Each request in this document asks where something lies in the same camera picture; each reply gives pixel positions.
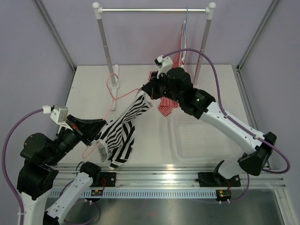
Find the black white striped tank top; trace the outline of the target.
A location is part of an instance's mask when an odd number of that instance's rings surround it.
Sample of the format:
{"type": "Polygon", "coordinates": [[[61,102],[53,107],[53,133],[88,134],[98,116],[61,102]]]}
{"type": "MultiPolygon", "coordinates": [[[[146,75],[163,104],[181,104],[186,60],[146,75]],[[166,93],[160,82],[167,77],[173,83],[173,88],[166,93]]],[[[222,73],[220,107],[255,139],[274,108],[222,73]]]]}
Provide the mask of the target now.
{"type": "Polygon", "coordinates": [[[135,142],[134,120],[152,107],[146,93],[139,91],[133,102],[102,128],[97,139],[101,163],[109,161],[114,170],[129,160],[135,142]]]}

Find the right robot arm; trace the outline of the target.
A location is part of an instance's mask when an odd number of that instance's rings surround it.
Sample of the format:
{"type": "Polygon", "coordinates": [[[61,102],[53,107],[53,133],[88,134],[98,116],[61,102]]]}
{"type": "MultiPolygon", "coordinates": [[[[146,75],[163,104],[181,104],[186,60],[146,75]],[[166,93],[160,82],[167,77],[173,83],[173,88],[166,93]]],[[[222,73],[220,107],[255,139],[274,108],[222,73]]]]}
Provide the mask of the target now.
{"type": "Polygon", "coordinates": [[[260,175],[272,154],[271,147],[277,139],[275,134],[264,134],[230,117],[212,95],[193,87],[190,75],[182,68],[172,68],[164,75],[154,72],[142,90],[151,99],[166,97],[175,101],[183,112],[209,123],[243,150],[240,157],[222,160],[217,165],[212,173],[215,184],[223,186],[241,173],[260,175]]]}

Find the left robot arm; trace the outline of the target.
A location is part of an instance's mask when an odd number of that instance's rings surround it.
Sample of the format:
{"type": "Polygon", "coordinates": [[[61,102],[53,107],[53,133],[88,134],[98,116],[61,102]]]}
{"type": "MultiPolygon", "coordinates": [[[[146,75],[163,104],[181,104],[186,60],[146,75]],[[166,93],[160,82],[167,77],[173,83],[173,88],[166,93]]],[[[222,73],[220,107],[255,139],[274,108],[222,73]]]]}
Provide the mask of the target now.
{"type": "Polygon", "coordinates": [[[45,204],[58,175],[54,167],[80,142],[91,146],[98,137],[104,119],[84,120],[68,115],[54,140],[42,133],[30,135],[20,155],[25,159],[19,172],[17,190],[21,194],[24,211],[20,220],[25,225],[60,225],[85,189],[101,183],[101,168],[83,163],[71,186],[48,209],[45,204]]]}

